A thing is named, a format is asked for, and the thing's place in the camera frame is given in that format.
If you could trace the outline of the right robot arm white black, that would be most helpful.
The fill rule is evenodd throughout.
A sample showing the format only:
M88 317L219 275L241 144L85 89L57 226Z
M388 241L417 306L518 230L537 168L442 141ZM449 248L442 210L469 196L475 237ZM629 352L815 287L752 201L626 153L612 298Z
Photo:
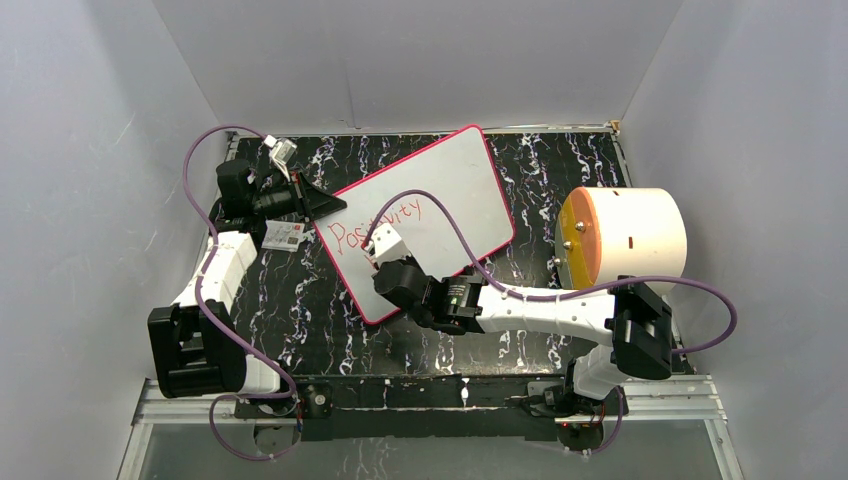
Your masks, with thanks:
M671 309L642 282L625 279L588 294L497 288L480 274L438 280L402 259L381 264L373 285L417 325L448 335L524 330L593 342L563 387L565 405L577 414L590 413L628 379L671 375Z

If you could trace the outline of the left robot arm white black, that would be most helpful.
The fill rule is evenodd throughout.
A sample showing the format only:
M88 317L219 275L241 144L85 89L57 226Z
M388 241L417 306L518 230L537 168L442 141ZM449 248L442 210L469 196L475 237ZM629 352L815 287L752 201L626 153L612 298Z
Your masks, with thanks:
M207 217L213 230L203 259L185 289L147 320L160 391L167 398L259 395L271 414L286 416L299 391L278 363L236 334L232 305L268 221L286 215L315 221L347 204L298 172L260 180L244 159L220 164L216 175L220 197Z

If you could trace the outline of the pink framed whiteboard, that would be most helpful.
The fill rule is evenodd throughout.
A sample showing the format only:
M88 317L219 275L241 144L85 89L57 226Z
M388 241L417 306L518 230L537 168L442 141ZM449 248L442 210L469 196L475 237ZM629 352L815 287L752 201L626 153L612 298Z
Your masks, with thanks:
M500 174L483 131L476 125L421 150L336 192L346 208L315 223L342 282L364 323L377 325L396 307L377 295L361 245L372 223L389 223L424 272L436 278L470 263L455 222L479 259L516 235Z

